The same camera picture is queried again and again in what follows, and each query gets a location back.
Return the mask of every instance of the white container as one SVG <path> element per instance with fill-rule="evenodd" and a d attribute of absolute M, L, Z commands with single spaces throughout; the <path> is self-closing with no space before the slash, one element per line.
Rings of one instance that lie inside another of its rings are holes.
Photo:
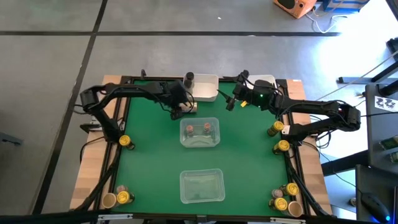
<path fill-rule="evenodd" d="M 218 95 L 218 76 L 196 74 L 193 78 L 192 95 L 195 101 L 213 102 Z"/>
<path fill-rule="evenodd" d="M 223 171 L 186 170 L 180 174 L 182 203 L 222 202 L 225 198 Z"/>
<path fill-rule="evenodd" d="M 210 125 L 207 133 L 205 124 Z M 215 147 L 220 139 L 217 118 L 184 118 L 180 121 L 180 142 L 185 147 Z"/>

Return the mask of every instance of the green table surface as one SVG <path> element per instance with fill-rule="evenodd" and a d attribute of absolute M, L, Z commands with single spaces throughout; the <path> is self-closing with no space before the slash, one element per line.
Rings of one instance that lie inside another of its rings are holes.
<path fill-rule="evenodd" d="M 234 83 L 220 83 L 219 89 L 232 93 L 234 86 Z M 158 103 L 132 98 L 126 134 L 136 148 L 122 149 L 115 187 L 127 186 L 136 200 L 113 211 L 281 216 L 267 205 L 271 190 L 287 183 L 284 158 L 271 151 L 280 136 L 266 134 L 275 121 L 274 115 L 254 106 L 242 108 L 239 103 L 233 111 L 225 107 L 221 95 L 214 102 L 198 102 L 198 112 L 184 118 L 218 118 L 221 141 L 215 147 L 186 148 L 180 143 L 180 120 L 172 121 Z M 180 173 L 202 169 L 223 171 L 225 199 L 182 203 Z"/>

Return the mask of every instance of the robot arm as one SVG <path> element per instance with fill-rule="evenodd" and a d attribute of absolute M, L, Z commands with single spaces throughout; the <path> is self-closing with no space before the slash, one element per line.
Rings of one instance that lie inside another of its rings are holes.
<path fill-rule="evenodd" d="M 102 100 L 98 98 L 99 94 L 104 94 Z M 105 113 L 105 106 L 114 98 L 122 97 L 143 97 L 154 102 L 159 102 L 171 108 L 166 110 L 170 112 L 172 120 L 182 117 L 180 103 L 188 101 L 187 91 L 181 81 L 173 83 L 150 82 L 146 85 L 116 85 L 108 83 L 106 85 L 96 85 L 80 93 L 80 99 L 83 110 L 93 115 L 101 124 L 106 141 L 118 142 L 121 137 L 121 130 L 115 119 L 109 118 Z"/>
<path fill-rule="evenodd" d="M 232 111 L 236 101 L 245 101 L 261 110 L 269 110 L 277 119 L 288 112 L 322 114 L 329 117 L 306 125 L 291 124 L 282 136 L 285 140 L 302 141 L 309 135 L 321 134 L 325 131 L 336 129 L 356 131 L 360 128 L 361 112 L 343 101 L 293 100 L 279 94 L 273 84 L 264 80 L 257 80 L 251 89 L 246 83 L 248 76 L 249 72 L 244 70 L 237 77 L 232 78 L 237 82 L 233 97 L 219 91 L 226 98 L 227 110 Z"/>

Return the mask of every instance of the wooden board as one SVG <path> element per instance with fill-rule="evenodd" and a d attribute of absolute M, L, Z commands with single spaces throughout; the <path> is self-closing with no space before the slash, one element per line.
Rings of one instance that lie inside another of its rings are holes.
<path fill-rule="evenodd" d="M 289 97 L 291 99 L 305 100 L 304 87 L 301 80 L 287 80 L 287 90 L 289 91 Z M 309 124 L 311 123 L 310 115 L 293 113 L 293 122 Z M 314 138 L 307 137 L 305 141 L 315 146 Z M 304 181 L 307 189 L 311 192 L 314 199 L 321 205 L 324 211 L 332 214 L 328 192 L 326 191 L 325 180 L 323 178 L 322 166 L 319 160 L 319 153 L 313 147 L 306 144 L 300 146 L 298 149 L 300 151 Z M 300 195 L 297 197 L 297 201 L 302 201 Z"/>
<path fill-rule="evenodd" d="M 119 83 L 120 80 L 121 76 L 105 75 L 103 84 L 109 82 Z M 289 96 L 292 99 L 305 99 L 303 84 L 300 80 L 287 80 L 287 85 Z M 123 115 L 125 100 L 126 99 L 123 99 L 121 103 L 121 109 L 118 118 Z M 116 100 L 113 100 L 105 108 L 105 111 L 109 117 L 113 116 L 115 104 Z M 310 123 L 310 117 L 308 114 L 294 113 L 293 119 L 295 123 Z M 87 141 L 101 136 L 101 132 L 90 132 Z M 306 141 L 315 144 L 315 141 L 313 139 L 307 138 Z M 101 166 L 104 159 L 105 148 L 106 142 L 103 139 L 86 146 L 85 152 L 83 154 L 83 160 L 81 162 L 80 170 L 76 180 L 76 186 L 73 192 L 72 201 L 70 203 L 70 208 L 76 208 L 77 206 L 79 206 L 98 183 L 98 180 L 100 178 Z M 306 145 L 299 147 L 299 150 L 301 155 L 305 184 L 311 194 L 314 196 L 315 200 L 322 206 L 322 208 L 326 212 L 331 214 L 331 207 L 326 191 L 325 181 L 323 179 L 322 167 L 320 164 L 318 153 L 310 146 Z M 109 183 L 105 185 L 103 192 L 107 192 L 108 187 Z"/>

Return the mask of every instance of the clear plastic container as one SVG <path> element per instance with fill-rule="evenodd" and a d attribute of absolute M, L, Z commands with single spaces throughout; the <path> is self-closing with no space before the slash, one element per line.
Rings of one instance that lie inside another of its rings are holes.
<path fill-rule="evenodd" d="M 180 142 L 185 147 L 214 147 L 220 143 L 217 118 L 184 118 L 180 122 Z"/>
<path fill-rule="evenodd" d="M 223 171 L 186 170 L 180 174 L 182 203 L 222 202 L 225 198 Z"/>

